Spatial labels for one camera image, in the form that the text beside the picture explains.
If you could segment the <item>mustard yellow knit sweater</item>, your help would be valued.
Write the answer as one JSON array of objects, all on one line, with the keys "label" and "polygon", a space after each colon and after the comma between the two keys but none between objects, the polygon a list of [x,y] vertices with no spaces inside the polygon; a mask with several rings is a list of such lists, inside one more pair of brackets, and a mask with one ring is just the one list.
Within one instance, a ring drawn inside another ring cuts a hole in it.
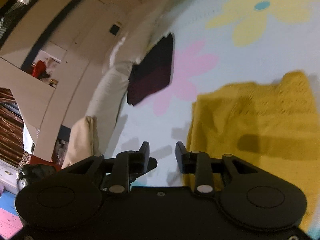
[{"label": "mustard yellow knit sweater", "polygon": [[212,158],[233,154],[298,186],[308,202],[300,226],[311,229],[319,200],[319,113],[303,72],[199,95],[187,149]]}]

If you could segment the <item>beige cushion beside bed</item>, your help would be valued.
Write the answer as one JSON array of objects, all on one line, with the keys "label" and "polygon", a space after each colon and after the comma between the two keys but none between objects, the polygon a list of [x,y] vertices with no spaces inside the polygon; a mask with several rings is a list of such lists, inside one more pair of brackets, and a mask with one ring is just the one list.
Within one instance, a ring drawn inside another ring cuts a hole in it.
[{"label": "beige cushion beside bed", "polygon": [[78,120],[71,129],[62,169],[91,156],[101,156],[97,121],[95,117],[85,116]]}]

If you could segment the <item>folded dark striped garment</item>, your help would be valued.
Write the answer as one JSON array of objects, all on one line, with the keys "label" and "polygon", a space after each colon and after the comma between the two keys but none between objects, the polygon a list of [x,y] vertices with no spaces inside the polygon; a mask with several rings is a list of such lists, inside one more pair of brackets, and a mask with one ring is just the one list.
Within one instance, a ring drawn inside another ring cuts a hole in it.
[{"label": "folded dark striped garment", "polygon": [[127,103],[137,105],[147,96],[170,84],[174,37],[168,34],[146,54],[140,64],[132,66],[127,88]]}]

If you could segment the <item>red item on shelf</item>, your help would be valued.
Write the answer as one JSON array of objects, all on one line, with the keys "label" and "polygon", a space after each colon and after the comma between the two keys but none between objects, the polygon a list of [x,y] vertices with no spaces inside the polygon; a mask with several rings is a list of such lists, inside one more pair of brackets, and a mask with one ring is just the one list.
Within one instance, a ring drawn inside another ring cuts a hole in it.
[{"label": "red item on shelf", "polygon": [[37,61],[33,68],[32,76],[39,79],[46,72],[46,63],[42,60]]}]

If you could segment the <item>flowered light blue bed sheet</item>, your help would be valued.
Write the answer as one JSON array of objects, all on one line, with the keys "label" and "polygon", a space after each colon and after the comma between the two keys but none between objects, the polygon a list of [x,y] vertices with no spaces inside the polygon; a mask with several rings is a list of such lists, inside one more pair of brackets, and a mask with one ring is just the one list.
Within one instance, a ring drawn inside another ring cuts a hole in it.
[{"label": "flowered light blue bed sheet", "polygon": [[[136,106],[123,103],[107,157],[150,143],[158,167],[140,186],[180,186],[177,141],[187,147],[192,105],[232,83],[276,83],[303,72],[319,113],[319,0],[172,0],[151,44],[174,37],[173,74],[163,90]],[[310,230],[319,239],[319,200]]]}]

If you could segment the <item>beige wardrobe cabinet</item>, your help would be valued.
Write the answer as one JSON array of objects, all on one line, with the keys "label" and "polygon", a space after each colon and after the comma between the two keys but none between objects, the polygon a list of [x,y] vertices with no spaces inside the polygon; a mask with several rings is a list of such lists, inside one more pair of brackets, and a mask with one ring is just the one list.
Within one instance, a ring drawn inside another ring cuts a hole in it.
[{"label": "beige wardrobe cabinet", "polygon": [[[80,119],[101,77],[104,54],[138,0],[34,0],[1,47],[1,86],[13,93],[34,155],[49,161],[61,127]],[[37,61],[46,63],[39,78]]]}]

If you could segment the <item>white pillow at bedside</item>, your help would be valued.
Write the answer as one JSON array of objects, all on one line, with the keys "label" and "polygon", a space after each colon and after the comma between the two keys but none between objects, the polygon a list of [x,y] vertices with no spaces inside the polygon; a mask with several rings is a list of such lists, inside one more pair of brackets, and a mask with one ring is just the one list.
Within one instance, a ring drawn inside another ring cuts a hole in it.
[{"label": "white pillow at bedside", "polygon": [[129,85],[134,64],[141,63],[157,20],[170,0],[148,1],[131,11],[114,47],[106,54],[103,77],[99,81],[86,116],[93,117],[97,129],[98,152],[104,154],[117,122],[121,101]]}]

